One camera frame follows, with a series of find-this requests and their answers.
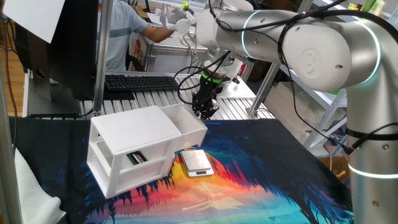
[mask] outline person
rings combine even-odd
[[[102,1],[100,0],[99,12],[101,11]],[[156,43],[170,37],[174,32],[163,27],[153,28],[138,15],[135,9],[120,0],[113,0],[110,29],[106,69],[119,71],[126,71],[126,52],[132,32],[140,33]]]

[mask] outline kitchen scale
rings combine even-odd
[[[182,151],[181,157],[190,177],[213,175],[214,171],[203,150]]]

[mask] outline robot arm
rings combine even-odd
[[[217,18],[235,30],[295,15],[287,11],[217,12]],[[281,25],[255,32],[227,32],[207,10],[198,18],[197,39],[217,53],[230,50],[281,63],[277,43],[283,28]],[[366,139],[349,155],[356,223],[390,224],[398,220],[397,42],[397,37],[392,38],[385,27],[370,21],[340,23],[308,17],[285,33],[281,46],[288,66],[304,84],[318,91],[346,88],[348,145]],[[193,96],[193,110],[202,119],[209,118],[216,109],[208,96],[219,86],[213,81],[224,80],[223,69],[222,65],[213,66],[203,72],[200,90]]]
[[[295,15],[289,11],[244,11],[224,12],[218,18],[240,29]],[[256,32],[230,33],[220,28],[207,10],[198,20],[197,39],[210,49],[226,49],[246,57],[281,63],[277,41],[283,28],[272,26]],[[306,85],[319,91],[359,84],[372,74],[377,62],[372,33],[355,23],[306,18],[289,29],[282,49],[289,67]]]

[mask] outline black keyboard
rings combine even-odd
[[[125,77],[124,75],[105,75],[106,86],[111,91],[150,91],[177,90],[178,84],[173,77]]]

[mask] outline teal light ring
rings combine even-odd
[[[260,12],[260,10],[254,12],[253,14],[251,14],[251,15],[249,16],[249,18],[246,20],[246,22],[245,22],[244,25],[243,25],[243,29],[246,28],[246,26],[248,25],[250,19],[251,19],[254,15],[256,15],[258,12]],[[244,45],[244,31],[242,31],[241,39],[242,39],[242,47],[243,47],[243,50],[246,52],[246,54],[247,54],[249,57],[254,58],[252,55],[249,54],[249,52],[246,50],[246,47],[245,47],[245,45]]]
[[[376,179],[398,179],[398,174],[370,174],[367,172],[357,170],[354,167],[352,167],[350,164],[348,164],[348,167],[354,173],[365,176],[365,177],[371,177],[371,178],[376,178]]]
[[[376,66],[374,67],[374,70],[372,72],[372,74],[369,76],[369,78],[367,78],[365,81],[361,82],[362,83],[366,83],[367,81],[369,81],[374,74],[376,74],[379,66],[380,66],[380,61],[381,61],[381,48],[380,48],[380,41],[379,39],[377,39],[375,33],[366,25],[364,25],[363,23],[361,23],[362,21],[358,21],[358,22],[354,22],[362,27],[364,27],[373,37],[374,42],[376,43],[376,50],[377,50],[377,61],[376,61]]]

